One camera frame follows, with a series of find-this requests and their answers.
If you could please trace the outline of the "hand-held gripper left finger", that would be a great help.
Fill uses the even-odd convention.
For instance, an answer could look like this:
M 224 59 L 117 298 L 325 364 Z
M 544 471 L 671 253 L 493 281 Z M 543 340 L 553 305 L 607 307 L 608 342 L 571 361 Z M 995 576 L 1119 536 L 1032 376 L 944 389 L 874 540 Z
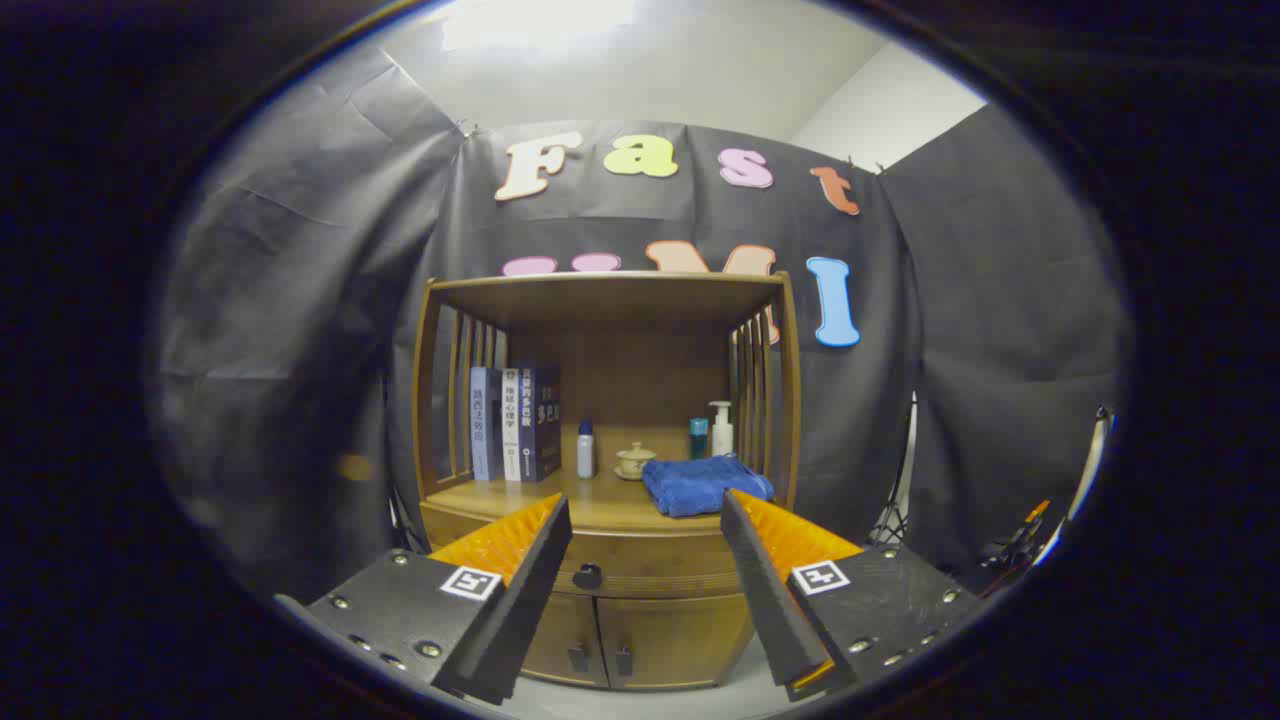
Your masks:
M 383 685 L 500 705 L 515 693 L 572 536 L 568 500 L 556 493 L 435 552 L 392 550 L 310 603 L 285 594 L 274 603 Z

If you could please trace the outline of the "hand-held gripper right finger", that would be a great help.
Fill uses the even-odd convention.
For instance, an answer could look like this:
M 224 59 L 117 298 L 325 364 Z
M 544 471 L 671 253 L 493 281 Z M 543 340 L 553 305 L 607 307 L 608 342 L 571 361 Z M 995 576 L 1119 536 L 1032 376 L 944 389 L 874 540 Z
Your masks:
M 724 492 L 719 527 L 773 682 L 792 701 L 882 682 L 984 606 L 901 546 L 864 548 L 739 489 Z

